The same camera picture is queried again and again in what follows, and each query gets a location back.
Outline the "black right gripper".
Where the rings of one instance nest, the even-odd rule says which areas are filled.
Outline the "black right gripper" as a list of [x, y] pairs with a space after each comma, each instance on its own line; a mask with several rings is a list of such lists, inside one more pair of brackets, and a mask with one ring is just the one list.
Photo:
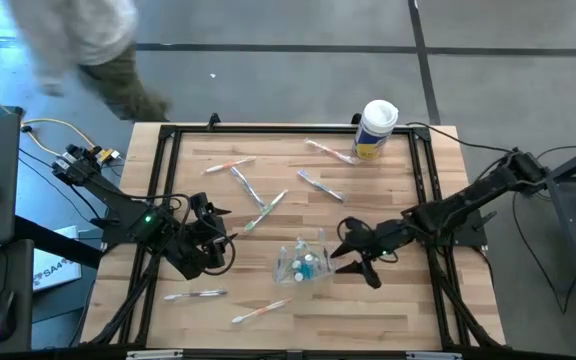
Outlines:
[[415, 239], [411, 228], [401, 219], [387, 220], [371, 228], [356, 217], [341, 220], [337, 225], [337, 236], [341, 244], [332, 252], [330, 258], [339, 258], [355, 251], [361, 260], [343, 265], [335, 272], [361, 274], [373, 289], [380, 288], [382, 282], [372, 263], [382, 256], [394, 255], [397, 249]]

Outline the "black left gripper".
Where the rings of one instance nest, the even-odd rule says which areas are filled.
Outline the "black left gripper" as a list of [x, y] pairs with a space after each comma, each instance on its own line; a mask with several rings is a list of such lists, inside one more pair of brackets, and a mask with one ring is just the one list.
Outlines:
[[234, 265], [237, 233], [229, 234], [223, 215], [230, 210], [216, 207], [205, 192], [187, 198], [187, 207], [174, 231], [166, 258], [187, 280], [201, 274], [220, 276]]

